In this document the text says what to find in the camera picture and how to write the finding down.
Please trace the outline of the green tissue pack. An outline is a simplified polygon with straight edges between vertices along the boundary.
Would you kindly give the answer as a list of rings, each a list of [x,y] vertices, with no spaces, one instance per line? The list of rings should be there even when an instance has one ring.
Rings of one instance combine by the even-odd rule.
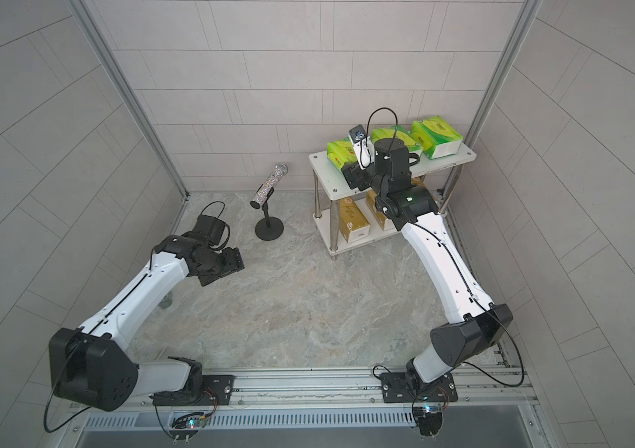
[[[414,121],[410,134],[430,160],[457,154],[463,142],[463,136],[439,116]]]
[[[353,144],[348,137],[330,142],[327,145],[327,158],[338,170],[357,162]]]
[[[410,152],[420,153],[422,151],[422,145],[400,125],[375,129],[372,131],[371,138],[374,143],[383,139],[396,138],[400,140]]]

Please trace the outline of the gold tissue pack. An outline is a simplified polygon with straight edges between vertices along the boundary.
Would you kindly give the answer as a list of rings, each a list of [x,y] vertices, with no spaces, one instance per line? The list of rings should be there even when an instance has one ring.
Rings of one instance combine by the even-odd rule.
[[[351,198],[339,201],[339,231],[348,244],[369,236],[371,224]]]
[[[377,194],[373,190],[366,193],[366,205],[383,231],[393,231],[394,223],[377,208]]]

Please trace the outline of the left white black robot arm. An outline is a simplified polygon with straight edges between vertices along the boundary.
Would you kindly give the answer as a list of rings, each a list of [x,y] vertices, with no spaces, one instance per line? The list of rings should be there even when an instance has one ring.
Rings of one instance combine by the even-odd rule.
[[[133,397],[156,406],[226,405],[231,375],[203,374],[200,362],[171,357],[138,364],[126,349],[143,322],[187,277],[202,286],[244,269],[240,252],[229,248],[230,228],[201,215],[191,231],[169,235],[149,262],[116,297],[78,328],[61,328],[49,343],[52,394],[111,412]]]

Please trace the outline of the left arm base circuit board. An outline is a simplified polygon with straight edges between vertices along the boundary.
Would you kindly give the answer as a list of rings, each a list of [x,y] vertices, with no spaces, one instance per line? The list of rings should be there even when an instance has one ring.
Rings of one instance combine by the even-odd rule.
[[[175,418],[168,431],[169,437],[173,440],[173,444],[183,442],[189,444],[193,437],[207,424],[208,417],[202,413],[184,414]]]

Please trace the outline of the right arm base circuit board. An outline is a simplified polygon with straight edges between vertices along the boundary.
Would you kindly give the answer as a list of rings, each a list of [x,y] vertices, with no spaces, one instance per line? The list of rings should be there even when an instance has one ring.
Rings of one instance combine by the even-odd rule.
[[[421,437],[433,438],[441,431],[444,414],[440,409],[428,405],[414,406],[412,414]]]

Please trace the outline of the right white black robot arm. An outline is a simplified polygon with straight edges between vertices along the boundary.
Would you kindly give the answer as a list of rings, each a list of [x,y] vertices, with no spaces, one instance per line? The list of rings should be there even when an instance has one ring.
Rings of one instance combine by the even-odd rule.
[[[360,167],[359,187],[375,192],[375,210],[391,220],[418,253],[446,312],[447,323],[431,331],[428,348],[406,365],[408,389],[417,398],[495,345],[513,314],[478,285],[448,235],[433,195],[413,182],[411,165],[419,156],[395,137],[374,143],[358,130],[349,140]]]

